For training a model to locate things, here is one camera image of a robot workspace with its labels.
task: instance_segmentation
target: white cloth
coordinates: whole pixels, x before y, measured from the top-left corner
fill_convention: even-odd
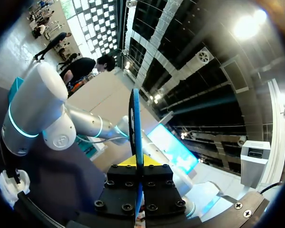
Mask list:
[[[13,208],[18,201],[18,193],[23,191],[29,193],[30,180],[28,174],[24,170],[18,170],[20,184],[17,184],[14,178],[9,178],[4,170],[0,174],[0,190],[2,197]]]
[[[38,26],[38,28],[40,28],[40,34],[42,35],[44,33],[44,31],[46,30],[46,26],[45,25],[40,25]]]

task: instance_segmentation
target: black cable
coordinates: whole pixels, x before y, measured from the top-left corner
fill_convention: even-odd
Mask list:
[[[275,186],[282,185],[282,184],[283,184],[283,182],[281,181],[281,182],[278,182],[278,183],[269,185],[267,188],[261,190],[259,193],[260,193],[260,194],[263,194],[263,193],[266,192],[267,190],[269,190],[269,189],[271,189],[271,188],[273,188],[273,187],[275,187]]]

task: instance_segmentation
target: dark hair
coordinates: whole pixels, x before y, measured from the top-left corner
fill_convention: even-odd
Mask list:
[[[97,59],[99,65],[104,65],[106,63],[105,69],[107,71],[112,71],[115,68],[115,59],[112,56],[104,55]]]

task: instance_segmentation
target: window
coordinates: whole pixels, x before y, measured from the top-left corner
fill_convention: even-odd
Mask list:
[[[60,0],[83,57],[97,59],[117,49],[114,1]]]

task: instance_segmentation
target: man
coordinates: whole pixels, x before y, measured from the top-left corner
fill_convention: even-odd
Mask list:
[[[44,59],[44,55],[50,50],[52,49],[53,47],[55,47],[57,44],[61,43],[63,41],[64,38],[66,37],[70,37],[72,35],[72,33],[65,33],[65,32],[62,32],[60,33],[58,36],[56,36],[49,44],[48,46],[46,47],[46,49],[40,51],[38,54],[36,54],[34,56],[34,58],[36,60],[38,60],[38,56],[42,55],[41,56],[41,59]]]
[[[77,58],[77,56],[80,56],[80,53],[73,53],[71,54],[71,56],[68,58],[67,61],[63,62],[63,63],[58,63],[58,66],[59,65],[62,65],[62,67],[60,68],[60,70],[62,70],[66,65],[69,65],[74,59]]]
[[[65,84],[73,84],[87,76],[94,68],[97,69],[99,73],[112,71],[115,68],[115,59],[111,56],[104,55],[98,58],[96,63],[91,58],[80,58],[71,63],[60,76]]]

